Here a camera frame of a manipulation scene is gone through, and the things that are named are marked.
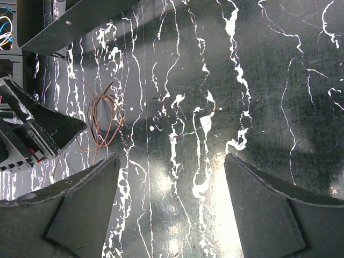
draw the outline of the brown cable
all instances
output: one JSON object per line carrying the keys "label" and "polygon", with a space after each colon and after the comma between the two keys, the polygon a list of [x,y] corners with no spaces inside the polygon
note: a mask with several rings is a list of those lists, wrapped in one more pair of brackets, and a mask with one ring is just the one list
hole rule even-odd
{"label": "brown cable", "polygon": [[56,172],[56,168],[58,167],[58,164],[59,164],[59,161],[60,161],[61,155],[62,155],[62,152],[60,153],[60,155],[59,155],[59,158],[58,158],[58,161],[55,163],[55,168],[54,168],[54,170],[53,170],[53,179],[54,179],[54,180],[55,180],[55,172]]}
{"label": "brown cable", "polygon": [[[113,82],[111,82],[106,88],[105,90],[103,91],[102,94],[93,94],[91,88],[84,82],[82,81],[86,87],[90,90],[91,94],[92,94],[92,97],[90,98],[90,101],[89,101],[89,105],[88,105],[88,108],[87,108],[87,122],[89,124],[89,127],[90,127],[90,131],[91,131],[91,134],[92,134],[92,138],[93,138],[93,141],[95,142],[95,144],[97,145],[97,147],[93,148],[93,149],[83,149],[80,145],[80,142],[78,139],[76,139],[77,143],[79,144],[79,147],[81,149],[81,151],[83,152],[92,152],[92,151],[96,151],[96,154],[93,158],[93,164],[95,163],[95,160],[96,160],[96,157],[97,157],[97,154],[98,154],[98,151],[100,148],[102,147],[107,147],[110,145],[110,143],[113,141],[114,137],[116,136],[116,134],[118,133],[120,127],[122,126],[123,124],[123,116],[122,116],[122,112],[120,111],[120,108],[119,106],[117,105],[116,101],[115,101],[115,98],[113,95],[109,95],[109,94],[106,94],[106,92],[108,91],[108,89],[110,88],[110,86],[113,84]],[[110,120],[110,124],[109,124],[109,128],[107,129],[107,133],[106,133],[106,136],[103,140],[103,142],[99,142],[99,134],[101,132],[101,128],[99,126],[99,123],[98,123],[98,112],[97,112],[97,107],[98,107],[98,104],[100,103],[100,101],[102,100],[106,100],[106,101],[109,101],[110,105],[111,105],[111,120]],[[90,113],[90,107],[92,106],[92,109],[91,109],[91,118],[92,120],[90,121],[89,119],[89,113]],[[110,138],[110,140],[108,142],[107,139],[109,137],[109,134],[111,132],[111,126],[112,126],[112,123],[113,123],[113,117],[114,117],[114,108],[116,107],[119,115],[120,115],[120,122],[117,126],[117,129],[115,130],[115,132],[113,133],[112,137]],[[58,163],[60,161],[60,158],[61,158],[61,154],[59,155],[59,158],[58,158],[58,161],[56,162],[56,165],[55,165],[55,168],[54,168],[54,171],[53,171],[53,177],[55,179],[55,172],[56,172],[56,168],[58,166]]]}

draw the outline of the black floor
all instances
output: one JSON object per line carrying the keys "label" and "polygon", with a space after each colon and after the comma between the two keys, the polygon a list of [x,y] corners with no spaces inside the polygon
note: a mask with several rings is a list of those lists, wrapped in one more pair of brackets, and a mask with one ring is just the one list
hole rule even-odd
{"label": "black floor", "polygon": [[[125,114],[96,159],[117,152],[122,164],[104,257],[242,257],[226,153],[344,198],[343,7],[143,0],[68,46],[66,61],[39,59],[36,96],[48,107],[85,120],[82,80],[98,94],[113,81]],[[101,113],[106,131],[111,111]],[[94,148],[89,131],[79,139]],[[56,179],[93,158],[73,143]],[[56,160],[3,173],[1,198],[53,183]]]}

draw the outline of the blue wire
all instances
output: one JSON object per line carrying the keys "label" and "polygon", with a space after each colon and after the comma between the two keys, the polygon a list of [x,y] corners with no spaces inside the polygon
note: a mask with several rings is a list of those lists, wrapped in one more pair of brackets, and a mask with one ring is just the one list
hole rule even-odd
{"label": "blue wire", "polygon": [[13,13],[13,12],[12,12],[12,10],[11,10],[10,8],[8,8],[8,7],[5,7],[5,9],[7,9],[7,10],[9,10],[11,13]]}
{"label": "blue wire", "polygon": [[5,27],[5,25],[6,24],[8,24],[8,23],[10,23],[9,21],[6,21],[2,26],[1,26],[1,28],[0,28],[0,34],[1,34],[1,32],[2,32],[2,29]]}

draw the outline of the white cable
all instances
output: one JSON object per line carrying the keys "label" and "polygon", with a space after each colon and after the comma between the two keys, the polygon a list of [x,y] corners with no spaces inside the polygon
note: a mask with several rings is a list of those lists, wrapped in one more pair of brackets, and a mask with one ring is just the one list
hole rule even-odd
{"label": "white cable", "polygon": [[11,19],[10,19],[9,17],[7,17],[7,16],[1,16],[1,17],[0,17],[0,20],[3,19],[3,18],[6,18],[6,19],[10,22],[11,31],[10,31],[10,32],[6,32],[6,33],[0,35],[0,39],[4,38],[3,35],[6,35],[6,36],[7,36],[2,42],[0,42],[0,45],[2,45],[4,42],[8,41],[8,39],[10,38],[10,36],[11,36],[11,34],[12,34],[12,29],[13,29]]}

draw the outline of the copper wire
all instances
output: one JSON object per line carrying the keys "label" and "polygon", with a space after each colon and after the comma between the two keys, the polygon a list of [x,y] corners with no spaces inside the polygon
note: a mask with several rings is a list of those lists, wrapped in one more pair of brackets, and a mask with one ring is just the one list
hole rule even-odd
{"label": "copper wire", "polygon": [[[111,142],[114,140],[114,137],[118,133],[120,127],[122,126],[124,118],[123,118],[123,115],[122,115],[122,112],[121,112],[119,106],[117,105],[117,103],[115,101],[115,97],[113,95],[107,94],[107,91],[109,90],[109,88],[113,84],[113,82],[111,82],[105,88],[103,93],[101,93],[101,94],[93,94],[91,88],[84,81],[82,81],[82,82],[90,90],[90,92],[92,94],[92,96],[90,97],[88,108],[87,108],[87,122],[88,122],[88,125],[89,125],[89,128],[90,128],[90,132],[91,132],[93,141],[95,142],[95,144],[97,146],[95,148],[93,148],[93,149],[83,149],[81,147],[81,144],[80,144],[79,140],[76,139],[76,141],[79,144],[79,147],[80,147],[82,152],[93,152],[93,151],[96,151],[95,156],[93,158],[93,162],[92,162],[94,164],[99,149],[102,148],[102,147],[108,147],[111,144]],[[104,137],[104,139],[102,141],[100,141],[100,138],[101,138],[101,136],[100,136],[101,127],[100,127],[99,122],[98,122],[99,117],[98,117],[98,111],[97,111],[98,105],[101,103],[101,101],[108,101],[110,103],[110,109],[111,109],[111,120],[110,120],[110,123],[109,123],[109,127],[107,128],[106,136]],[[112,134],[111,138],[108,140],[108,138],[110,136],[110,133],[111,133],[111,126],[113,124],[113,119],[114,119],[114,116],[115,116],[115,113],[114,113],[115,107],[116,107],[116,109],[118,111],[118,114],[120,116],[120,121],[119,121],[119,124],[118,124],[115,132]],[[61,158],[61,154],[59,155],[58,161],[56,162],[56,165],[55,165],[55,168],[54,168],[54,171],[53,171],[53,177],[55,177],[56,167],[58,166],[58,162],[59,162],[59,160]]]}

